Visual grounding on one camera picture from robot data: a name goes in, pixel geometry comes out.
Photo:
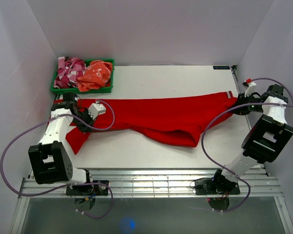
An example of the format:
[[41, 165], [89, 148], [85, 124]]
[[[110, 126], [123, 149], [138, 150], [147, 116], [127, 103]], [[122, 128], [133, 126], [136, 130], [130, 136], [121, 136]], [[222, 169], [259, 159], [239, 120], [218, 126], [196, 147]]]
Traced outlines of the red trousers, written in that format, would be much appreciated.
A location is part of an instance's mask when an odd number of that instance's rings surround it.
[[[162, 144], [196, 147], [200, 135], [219, 114], [215, 125], [232, 113], [225, 113], [235, 104], [232, 92], [156, 99], [107, 99], [106, 113], [95, 120], [96, 128], [111, 131], [133, 130]], [[88, 108], [93, 99], [78, 99], [79, 108]]]

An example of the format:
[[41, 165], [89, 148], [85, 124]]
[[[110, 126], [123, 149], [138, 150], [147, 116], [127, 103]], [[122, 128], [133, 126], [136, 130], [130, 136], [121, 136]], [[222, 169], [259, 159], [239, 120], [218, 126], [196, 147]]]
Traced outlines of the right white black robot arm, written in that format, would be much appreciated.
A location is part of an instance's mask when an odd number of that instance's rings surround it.
[[238, 179], [250, 168], [273, 162], [279, 156], [290, 138], [293, 127], [285, 120], [288, 98], [284, 88], [270, 85], [262, 95], [253, 93], [255, 83], [251, 82], [243, 94], [239, 94], [232, 106], [232, 113], [247, 115], [251, 112], [262, 113], [242, 142], [242, 153], [223, 169], [218, 169], [210, 182], [211, 189], [217, 193], [229, 193], [238, 186]]

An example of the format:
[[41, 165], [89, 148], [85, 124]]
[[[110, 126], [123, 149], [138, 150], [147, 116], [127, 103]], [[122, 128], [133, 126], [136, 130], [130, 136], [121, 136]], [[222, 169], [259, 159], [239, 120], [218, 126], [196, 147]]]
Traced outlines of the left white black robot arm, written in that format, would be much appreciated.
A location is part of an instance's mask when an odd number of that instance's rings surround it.
[[63, 101], [52, 105], [51, 116], [55, 119], [49, 122], [42, 139], [28, 149], [35, 180], [38, 184], [77, 184], [77, 189], [83, 195], [88, 195], [94, 189], [89, 171], [73, 166], [63, 143], [71, 123], [75, 123], [82, 133], [90, 131], [74, 116], [88, 125], [94, 123], [94, 118], [88, 110], [78, 107], [78, 96], [73, 93], [64, 94]]

